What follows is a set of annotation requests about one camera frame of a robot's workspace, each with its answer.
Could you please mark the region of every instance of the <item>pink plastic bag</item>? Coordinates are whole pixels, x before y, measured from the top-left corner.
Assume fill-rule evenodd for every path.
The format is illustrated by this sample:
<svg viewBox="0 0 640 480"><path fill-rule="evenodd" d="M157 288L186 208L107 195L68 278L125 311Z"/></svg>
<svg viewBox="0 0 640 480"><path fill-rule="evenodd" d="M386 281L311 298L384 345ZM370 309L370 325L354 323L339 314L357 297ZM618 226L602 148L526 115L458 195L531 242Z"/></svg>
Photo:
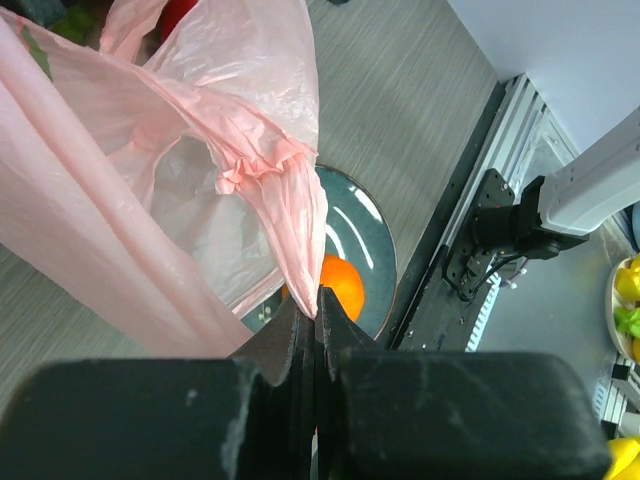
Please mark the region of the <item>pink plastic bag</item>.
<svg viewBox="0 0 640 480"><path fill-rule="evenodd" d="M313 37L303 0L202 0L134 66L163 3L116 0L111 53L0 10L0 241L152 353L225 356L283 275L316 313Z"/></svg>

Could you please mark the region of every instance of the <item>plate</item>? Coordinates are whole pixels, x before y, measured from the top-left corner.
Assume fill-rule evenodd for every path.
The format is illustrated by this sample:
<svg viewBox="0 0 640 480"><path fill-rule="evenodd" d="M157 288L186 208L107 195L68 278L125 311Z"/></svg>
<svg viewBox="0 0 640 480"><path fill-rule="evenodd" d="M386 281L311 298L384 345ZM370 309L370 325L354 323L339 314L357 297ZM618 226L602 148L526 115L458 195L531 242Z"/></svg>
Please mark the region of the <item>plate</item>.
<svg viewBox="0 0 640 480"><path fill-rule="evenodd" d="M350 262L362 278L365 302L357 325L372 338L384 328L396 291L396 250L391 230L371 195L351 177L317 166L327 193L326 253ZM276 292L242 321L257 332L275 315L281 294Z"/></svg>
<svg viewBox="0 0 640 480"><path fill-rule="evenodd" d="M609 335L611 336L611 340L613 344L616 346L620 355L625 357L627 360L631 360L635 362L633 358L633 349L631 348L632 338L631 335L626 333L620 333L616 329L616 320L613 315L616 307L626 307L626 308L635 308L635 305L630 305L625 302L622 297L618 294L615 288L616 275L618 274L618 270L621 268L629 268L631 266L632 258L627 258L620 262L611 272L609 276L609 281L607 283L607 289L605 290L605 299L604 299L604 308L605 314L607 317L607 328L609 329Z"/></svg>

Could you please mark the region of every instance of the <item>orange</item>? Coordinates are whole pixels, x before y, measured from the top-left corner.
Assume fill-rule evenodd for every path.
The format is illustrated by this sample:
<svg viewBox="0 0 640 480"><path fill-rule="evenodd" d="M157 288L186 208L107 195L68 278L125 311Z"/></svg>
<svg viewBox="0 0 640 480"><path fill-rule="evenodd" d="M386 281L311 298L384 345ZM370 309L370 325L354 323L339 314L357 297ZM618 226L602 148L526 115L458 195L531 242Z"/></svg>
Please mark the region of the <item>orange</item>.
<svg viewBox="0 0 640 480"><path fill-rule="evenodd" d="M320 285L333 290L349 320L358 320L364 306L364 285L356 268L346 260L327 254L322 262ZM287 285L282 287L282 296L289 293Z"/></svg>

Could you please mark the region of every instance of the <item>metal bracket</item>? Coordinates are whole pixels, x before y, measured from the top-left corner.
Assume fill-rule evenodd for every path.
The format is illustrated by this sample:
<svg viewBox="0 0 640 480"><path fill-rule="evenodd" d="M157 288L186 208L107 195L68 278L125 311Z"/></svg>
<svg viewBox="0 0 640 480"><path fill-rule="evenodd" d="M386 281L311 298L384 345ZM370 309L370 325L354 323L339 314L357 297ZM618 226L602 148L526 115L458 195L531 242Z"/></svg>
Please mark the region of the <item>metal bracket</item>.
<svg viewBox="0 0 640 480"><path fill-rule="evenodd" d="M502 175L497 170L487 170L443 269L443 277L453 289L471 295L473 286L487 271L494 256L494 253L487 253L480 248L474 239L472 225L478 209L508 207L514 201L515 194Z"/></svg>

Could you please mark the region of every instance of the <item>red object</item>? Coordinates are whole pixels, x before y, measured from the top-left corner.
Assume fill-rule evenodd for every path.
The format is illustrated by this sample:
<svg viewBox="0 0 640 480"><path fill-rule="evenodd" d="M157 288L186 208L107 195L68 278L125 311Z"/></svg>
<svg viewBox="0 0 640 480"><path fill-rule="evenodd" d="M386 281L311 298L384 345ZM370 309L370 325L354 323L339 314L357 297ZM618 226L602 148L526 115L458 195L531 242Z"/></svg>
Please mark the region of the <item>red object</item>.
<svg viewBox="0 0 640 480"><path fill-rule="evenodd" d="M180 19L184 17L196 3L198 3L198 0L169 0L160 18L160 40L162 42L167 39Z"/></svg>

